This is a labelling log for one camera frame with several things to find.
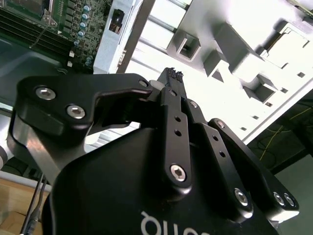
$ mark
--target black cable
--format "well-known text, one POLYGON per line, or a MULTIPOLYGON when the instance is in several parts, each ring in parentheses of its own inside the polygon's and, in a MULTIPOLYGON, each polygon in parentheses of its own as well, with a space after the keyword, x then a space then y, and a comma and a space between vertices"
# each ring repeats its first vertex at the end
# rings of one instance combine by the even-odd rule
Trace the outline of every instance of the black cable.
POLYGON ((34 211, 30 215, 29 222, 26 227, 26 235, 32 235, 35 231, 36 225, 39 220, 40 216, 40 206, 43 203, 43 197, 44 197, 44 191, 45 191, 45 185, 47 184, 47 180, 45 179, 43 182, 43 186, 41 187, 40 193, 39 193, 39 199, 37 206, 35 207, 34 211))
POLYGON ((307 106, 307 107, 309 107, 309 108, 313 108, 312 105, 308 105, 308 104, 304 104, 304 103, 300 103, 300 102, 298 102, 298 103, 296 103, 296 104, 303 105, 303 106, 307 106))
POLYGON ((36 199, 37 193, 38 193, 38 191, 39 191, 39 186, 40 186, 41 181, 43 180, 43 178, 44 178, 44 174, 42 173, 42 174, 41 174, 41 177, 40 177, 40 180, 37 182, 37 185, 36 185, 36 188, 35 188, 33 197, 32 197, 32 199, 31 199, 31 201, 30 201, 30 205, 29 205, 29 208, 28 208, 28 211, 27 211, 25 220, 24 220, 23 225, 22 225, 22 228, 21 228, 21 232, 20 232, 21 235, 23 235, 23 234, 25 233, 27 224, 28 224, 28 222, 29 222, 29 218, 30 218, 31 211, 33 210, 33 207, 34 207, 34 204, 35 204, 35 199, 36 199))

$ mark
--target circuit board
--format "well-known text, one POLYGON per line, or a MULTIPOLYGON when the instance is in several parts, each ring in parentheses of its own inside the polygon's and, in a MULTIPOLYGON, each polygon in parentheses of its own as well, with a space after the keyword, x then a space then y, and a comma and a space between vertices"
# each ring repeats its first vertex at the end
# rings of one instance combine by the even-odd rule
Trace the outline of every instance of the circuit board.
POLYGON ((112 0, 0 0, 0 9, 42 32, 30 48, 36 50, 43 33, 51 32, 72 43, 67 65, 84 70, 92 69, 111 5, 112 0))

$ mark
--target cable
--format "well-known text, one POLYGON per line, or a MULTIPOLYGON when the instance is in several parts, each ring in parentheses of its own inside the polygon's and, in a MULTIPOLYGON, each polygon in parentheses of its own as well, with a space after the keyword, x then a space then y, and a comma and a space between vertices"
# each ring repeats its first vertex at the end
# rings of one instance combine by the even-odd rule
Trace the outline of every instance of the cable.
POLYGON ((42 30, 42 32, 38 35, 36 41, 29 46, 29 49, 32 49, 40 40, 41 36, 43 36, 43 34, 45 33, 45 31, 49 28, 49 24, 42 30))
POLYGON ((280 133, 286 133, 286 132, 291 132, 292 130, 288 130, 288 131, 281 131, 280 133))
POLYGON ((275 138, 275 136, 276 136, 276 135, 279 133, 279 131, 280 131, 281 129, 283 129, 283 128, 284 128, 284 126, 281 126, 281 127, 278 129, 278 131, 272 136, 272 138, 270 138, 268 144, 266 145, 266 147, 265 147, 265 149, 264 149, 264 151, 263 151, 263 153, 262 153, 262 155, 261 155, 261 157, 260 157, 260 160, 262 160, 262 158, 264 157, 264 155, 265 155, 265 153, 266 153, 266 151, 267 151, 267 149, 268 149, 270 143, 273 141, 273 139, 275 138))
POLYGON ((33 207, 34 207, 34 204, 35 204, 35 199, 36 199, 37 193, 39 191, 39 186, 40 186, 41 181, 43 180, 43 178, 44 178, 44 174, 42 173, 41 177, 40 177, 40 180, 37 182, 37 185, 36 185, 33 197, 32 197, 32 199, 30 201, 30 205, 29 205, 29 208, 28 208, 25 220, 24 220, 22 228, 21 228, 21 232, 20 232, 21 235, 24 235, 24 233, 25 233, 25 230, 26 230, 29 218, 30 218, 30 212, 33 210, 33 207))
POLYGON ((43 186, 41 187, 40 194, 39 194, 39 199, 37 206, 35 207, 34 211, 30 215, 29 222, 26 227, 26 235, 32 235, 34 233, 34 230, 36 228, 37 222, 39 220, 40 216, 40 206, 43 203, 43 197, 44 197, 44 191, 45 191, 45 186, 47 184, 47 179, 44 180, 43 186))
MULTIPOLYGON (((302 111, 302 112, 296 114, 295 116, 291 117, 290 120, 295 119, 296 117, 300 116, 301 114, 304 114, 305 112, 307 112, 307 111, 310 110, 310 109, 312 109, 312 107, 310 107, 310 108, 308 108, 308 109, 306 109, 306 110, 304 110, 304 111, 302 111)), ((262 155, 261 155, 261 157, 260 157, 260 160, 262 160, 262 158, 264 157, 264 155, 265 155, 265 153, 266 153, 268 147, 270 146, 270 143, 273 141, 273 139, 275 138, 275 136, 276 136, 283 128, 284 128, 284 126, 281 126, 281 127, 277 130, 277 132, 275 132, 275 134, 270 138, 270 140, 269 140, 269 142, 268 142, 266 148, 264 149, 264 151, 263 151, 263 153, 262 153, 262 155)))
MULTIPOLYGON (((270 132, 273 132, 273 133, 276 133, 276 132, 277 132, 277 131, 273 131, 273 130, 268 129, 268 128, 267 128, 267 130, 270 131, 270 132)), ((290 131, 291 131, 291 130, 288 130, 288 131, 281 131, 280 133, 286 133, 286 132, 290 132, 290 131)))
POLYGON ((296 114, 295 116, 293 116, 292 118, 290 118, 290 120, 295 119, 297 116, 300 116, 301 114, 304 114, 305 112, 307 112, 307 111, 310 110, 310 109, 312 109, 312 107, 310 107, 310 108, 308 108, 308 109, 306 109, 306 110, 304 110, 304 111, 302 111, 302 112, 296 114))
POLYGON ((303 105, 303 106, 307 106, 307 107, 309 107, 309 108, 312 108, 312 106, 311 105, 308 105, 308 104, 304 104, 304 103, 296 103, 296 104, 299 104, 299 105, 303 105))

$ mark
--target green circuit board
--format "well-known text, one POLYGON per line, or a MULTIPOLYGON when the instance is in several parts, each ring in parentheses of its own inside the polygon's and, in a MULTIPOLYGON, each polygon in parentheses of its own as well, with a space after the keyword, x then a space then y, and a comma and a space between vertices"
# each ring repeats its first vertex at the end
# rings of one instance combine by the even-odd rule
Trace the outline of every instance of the green circuit board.
POLYGON ((71 41, 74 57, 69 60, 73 67, 92 69, 112 0, 0 0, 0 5, 3 1, 4 9, 22 21, 71 41), (44 21, 49 9, 54 25, 44 21))

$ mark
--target metal bracket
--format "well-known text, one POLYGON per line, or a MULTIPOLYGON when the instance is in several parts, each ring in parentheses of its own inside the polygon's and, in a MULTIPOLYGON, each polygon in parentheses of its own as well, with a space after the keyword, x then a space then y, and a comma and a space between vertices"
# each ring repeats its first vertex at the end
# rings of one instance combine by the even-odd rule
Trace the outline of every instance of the metal bracket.
POLYGON ((44 11, 44 15, 42 17, 42 21, 48 25, 49 27, 55 28, 58 26, 58 23, 52 18, 51 13, 48 12, 46 9, 44 11))
POLYGON ((210 172, 204 176, 206 182, 219 191, 214 201, 219 208, 223 208, 221 211, 227 218, 242 223, 253 215, 252 199, 237 173, 222 137, 217 130, 207 126, 200 107, 194 101, 186 99, 183 103, 193 141, 205 152, 202 157, 206 158, 206 167, 210 168, 210 172))
POLYGON ((285 221, 299 214, 293 195, 224 122, 215 118, 208 125, 220 133, 245 187, 268 220, 285 221))

